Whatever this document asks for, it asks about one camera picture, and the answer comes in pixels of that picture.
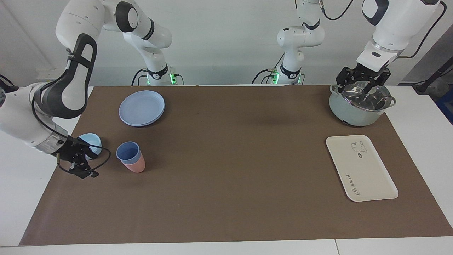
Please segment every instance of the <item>brown tabletop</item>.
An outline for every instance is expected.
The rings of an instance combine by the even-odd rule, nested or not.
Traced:
[[[165,112],[127,126],[119,105],[145,89],[164,97]],[[94,88],[73,135],[94,132],[113,153],[135,141],[147,167],[134,174],[112,155],[96,178],[56,170],[20,245],[453,235],[387,116],[347,126],[329,95],[327,86]],[[372,140],[398,198],[347,198],[325,140],[355,134]]]

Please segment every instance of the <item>cartoon logo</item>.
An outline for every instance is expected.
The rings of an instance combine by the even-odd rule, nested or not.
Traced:
[[[366,152],[365,145],[362,142],[352,143],[351,147],[355,152]]]

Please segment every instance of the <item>pot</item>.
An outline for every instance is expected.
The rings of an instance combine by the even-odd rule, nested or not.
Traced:
[[[368,94],[363,93],[365,87],[366,82],[357,82],[347,85],[341,93],[336,85],[330,87],[330,109],[343,123],[358,127],[371,125],[396,104],[386,87],[374,87]]]

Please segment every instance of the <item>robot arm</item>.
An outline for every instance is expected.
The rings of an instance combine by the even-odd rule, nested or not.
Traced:
[[[97,155],[86,142],[69,136],[52,118],[74,118],[85,110],[97,54],[96,40],[102,28],[125,33],[136,49],[154,51],[154,55],[142,54],[148,72],[162,74],[159,78],[153,76],[160,80],[159,84],[171,84],[167,64],[158,49],[170,46],[168,29],[145,16],[133,0],[71,0],[56,27],[58,40],[69,52],[62,76],[10,93],[0,90],[0,130],[58,160],[71,162],[67,172],[80,178],[98,175],[94,171],[97,167],[91,169],[85,159],[86,155]]]
[[[324,41],[318,0],[297,0],[297,6],[302,26],[284,28],[277,36],[277,41],[284,50],[283,63],[278,70],[278,83],[296,83],[304,60],[300,48],[318,46]]]
[[[439,0],[364,0],[362,13],[376,31],[357,58],[357,66],[345,67],[337,76],[338,91],[356,81],[368,82],[365,93],[383,85],[390,76],[387,66],[403,52],[438,5]]]

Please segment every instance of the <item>blue object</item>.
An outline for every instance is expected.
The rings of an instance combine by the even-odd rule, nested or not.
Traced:
[[[116,150],[116,157],[125,165],[136,163],[141,156],[140,147],[135,142],[125,142]]]
[[[157,92],[143,90],[126,97],[120,105],[120,119],[133,127],[143,127],[157,121],[164,113],[164,98]]]
[[[87,134],[83,134],[83,135],[79,136],[79,138],[86,141],[87,143],[89,143],[91,145],[96,145],[96,146],[100,146],[100,147],[102,146],[101,138],[96,134],[87,133]],[[102,151],[101,148],[97,148],[97,147],[93,147],[93,146],[90,146],[90,149],[96,155],[99,155]],[[91,159],[89,156],[85,156],[85,158],[87,160]]]
[[[448,91],[443,97],[436,102],[437,107],[447,117],[451,124],[453,124],[453,89]]]

